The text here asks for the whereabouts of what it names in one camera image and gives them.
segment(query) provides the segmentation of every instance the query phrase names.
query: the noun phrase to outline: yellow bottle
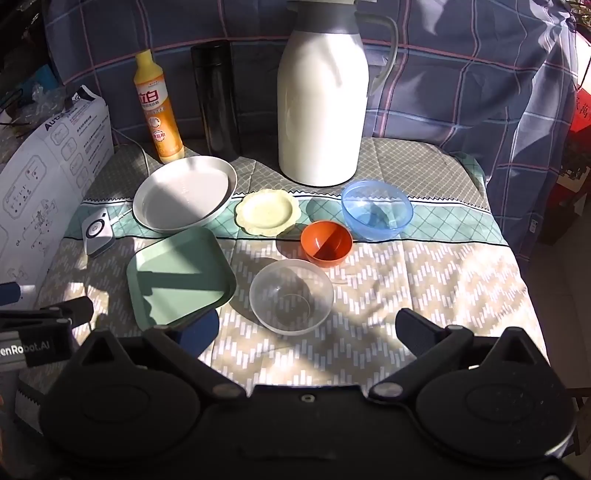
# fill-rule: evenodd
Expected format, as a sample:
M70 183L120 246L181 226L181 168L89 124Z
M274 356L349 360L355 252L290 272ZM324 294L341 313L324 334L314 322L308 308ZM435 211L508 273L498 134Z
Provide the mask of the yellow bottle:
M138 70L135 72L134 83L158 156L163 163L183 158L183 141L174 120L173 107L164 83L164 72L154 63L149 50L138 53L135 59Z

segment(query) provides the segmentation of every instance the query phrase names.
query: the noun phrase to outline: white plate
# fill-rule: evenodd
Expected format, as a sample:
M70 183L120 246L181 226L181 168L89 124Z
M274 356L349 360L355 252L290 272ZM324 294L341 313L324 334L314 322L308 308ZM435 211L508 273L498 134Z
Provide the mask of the white plate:
M160 167L134 197L135 219L159 233L205 225L230 203L236 170L221 158L195 156Z

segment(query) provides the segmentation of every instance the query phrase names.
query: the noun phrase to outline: round button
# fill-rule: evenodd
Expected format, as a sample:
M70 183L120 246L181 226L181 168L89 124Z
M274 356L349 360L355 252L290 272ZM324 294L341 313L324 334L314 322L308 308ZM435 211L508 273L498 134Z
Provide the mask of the round button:
M402 385L398 385L394 382L379 383L374 386L373 390L377 396L383 398L399 397L404 391Z
M220 383L212 388L212 392L219 398L237 398L243 392L235 383Z
M94 238L103 231L103 228L105 228L105 221L102 218L99 218L88 226L86 229L86 236L88 238Z

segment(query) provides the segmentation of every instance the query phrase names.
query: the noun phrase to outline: green square plate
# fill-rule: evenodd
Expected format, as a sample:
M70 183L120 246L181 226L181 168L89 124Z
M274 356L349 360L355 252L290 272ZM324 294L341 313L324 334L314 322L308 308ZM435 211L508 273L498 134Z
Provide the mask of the green square plate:
M234 295L236 277L214 234L192 227L135 254L127 266L135 321L179 329Z

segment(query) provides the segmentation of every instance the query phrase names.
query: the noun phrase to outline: black tumbler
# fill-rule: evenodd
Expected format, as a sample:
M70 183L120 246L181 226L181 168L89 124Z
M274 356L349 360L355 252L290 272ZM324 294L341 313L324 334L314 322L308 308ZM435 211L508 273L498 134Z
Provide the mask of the black tumbler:
M201 106L209 154L226 161L241 153L232 52L228 40L215 40L191 48L193 74Z

